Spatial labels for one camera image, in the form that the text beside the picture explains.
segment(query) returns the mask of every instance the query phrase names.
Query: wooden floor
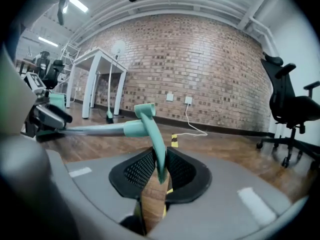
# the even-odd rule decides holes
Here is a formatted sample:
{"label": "wooden floor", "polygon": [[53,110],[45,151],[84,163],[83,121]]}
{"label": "wooden floor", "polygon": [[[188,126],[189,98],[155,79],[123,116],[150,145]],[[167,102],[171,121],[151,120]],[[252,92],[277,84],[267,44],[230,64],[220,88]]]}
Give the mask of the wooden floor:
{"label": "wooden floor", "polygon": [[[71,126],[105,123],[105,119],[99,115],[97,109],[91,110],[90,119],[82,119],[82,105],[78,103],[72,103],[67,112],[73,116]],[[119,118],[119,122],[127,120],[131,119]],[[159,124],[158,127],[166,146],[171,146],[172,134],[197,133],[194,130],[168,125]],[[287,155],[286,146],[273,150],[272,144],[265,143],[261,150],[257,150],[258,140],[259,138],[255,137],[211,132],[208,133],[208,136],[178,136],[179,148],[235,162],[278,188],[293,202],[305,196],[317,173],[309,171],[312,159],[303,155],[301,160],[294,165],[298,154],[297,150],[294,150],[291,159],[292,166],[285,169],[280,164]],[[66,136],[43,143],[45,148],[59,152],[65,163],[116,156],[151,145],[149,137]],[[160,185],[155,172],[142,192],[142,212],[148,232],[162,219],[167,187],[168,180]]]}

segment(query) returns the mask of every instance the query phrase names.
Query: metal rod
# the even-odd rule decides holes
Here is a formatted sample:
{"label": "metal rod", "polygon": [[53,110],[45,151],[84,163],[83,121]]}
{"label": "metal rod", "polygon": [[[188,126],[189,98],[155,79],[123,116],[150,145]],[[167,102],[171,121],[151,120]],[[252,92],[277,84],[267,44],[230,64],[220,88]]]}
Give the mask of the metal rod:
{"label": "metal rod", "polygon": [[125,123],[112,123],[103,125],[77,126],[57,130],[58,133],[66,135],[86,135],[86,136],[125,136]]}
{"label": "metal rod", "polygon": [[265,25],[263,25],[260,21],[256,20],[254,17],[250,17],[250,20],[251,20],[253,23],[259,25],[259,26],[262,27],[262,28],[264,28],[264,29],[267,31],[268,35],[270,36],[270,41],[271,41],[272,44],[273,44],[274,51],[276,52],[276,56],[277,56],[277,57],[280,56],[279,51],[278,51],[278,48],[277,48],[277,45],[276,45],[276,42],[275,42],[274,35],[273,35],[272,32],[270,31],[270,29],[269,29],[268,27],[266,27]]}
{"label": "metal rod", "polygon": [[275,50],[274,50],[274,48],[273,48],[273,46],[272,46],[272,44],[270,42],[270,39],[269,39],[268,35],[266,33],[262,32],[261,30],[257,29],[256,27],[253,27],[253,30],[256,31],[257,33],[259,33],[260,35],[264,36],[264,39],[265,39],[265,41],[267,43],[267,46],[268,46],[268,48],[269,48],[269,50],[271,52],[271,56],[273,56],[273,57],[278,56],[275,53]]}
{"label": "metal rod", "polygon": [[114,65],[114,62],[111,61],[111,67],[110,67],[110,71],[109,71],[109,80],[108,80],[108,110],[110,110],[110,85],[111,85],[111,75],[112,75],[112,67]]}

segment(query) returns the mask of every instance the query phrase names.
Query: power outlet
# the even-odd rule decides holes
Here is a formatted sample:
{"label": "power outlet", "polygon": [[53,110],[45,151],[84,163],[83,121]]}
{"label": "power outlet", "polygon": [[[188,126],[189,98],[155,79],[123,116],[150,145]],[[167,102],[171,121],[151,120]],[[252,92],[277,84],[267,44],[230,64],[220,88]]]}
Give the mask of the power outlet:
{"label": "power outlet", "polygon": [[191,105],[191,104],[192,104],[192,97],[188,97],[188,96],[186,96],[186,97],[185,97],[185,101],[184,101],[184,103],[185,103],[185,104],[189,104],[189,105]]}
{"label": "power outlet", "polygon": [[169,102],[173,102],[174,101],[174,94],[173,93],[168,93],[166,95],[166,100]]}

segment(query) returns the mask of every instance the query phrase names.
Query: white power cord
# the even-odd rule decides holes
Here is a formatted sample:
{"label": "white power cord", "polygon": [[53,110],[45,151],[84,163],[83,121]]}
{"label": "white power cord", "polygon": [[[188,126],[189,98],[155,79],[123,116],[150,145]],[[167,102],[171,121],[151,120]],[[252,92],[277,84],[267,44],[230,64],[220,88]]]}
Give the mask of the white power cord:
{"label": "white power cord", "polygon": [[188,107],[189,107],[189,104],[186,105],[186,109],[185,109],[185,116],[186,116],[186,119],[188,121],[188,125],[190,127],[192,127],[193,129],[197,130],[200,132],[200,134],[194,134],[194,133],[189,133],[189,132],[185,132],[185,133],[178,133],[177,135],[192,135],[192,136],[208,136],[208,134],[202,130],[199,130],[198,128],[194,127],[193,125],[190,124],[189,122],[189,117],[187,115],[187,110],[188,110]]}

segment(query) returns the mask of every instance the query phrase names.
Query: white table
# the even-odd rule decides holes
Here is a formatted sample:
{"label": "white table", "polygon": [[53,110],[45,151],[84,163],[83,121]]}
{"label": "white table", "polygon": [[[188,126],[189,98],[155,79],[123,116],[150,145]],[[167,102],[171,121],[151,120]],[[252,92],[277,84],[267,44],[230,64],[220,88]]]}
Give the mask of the white table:
{"label": "white table", "polygon": [[71,91],[77,68],[89,71],[89,75],[86,80],[82,105],[82,118],[89,118],[90,108],[93,108],[95,104],[95,95],[99,81],[98,73],[102,75],[109,74],[111,63],[113,63],[112,74],[121,73],[118,88],[116,91],[113,112],[114,115],[119,115],[120,101],[124,88],[127,69],[120,63],[117,64],[116,59],[100,47],[93,48],[74,60],[66,91],[66,107],[70,108]]}

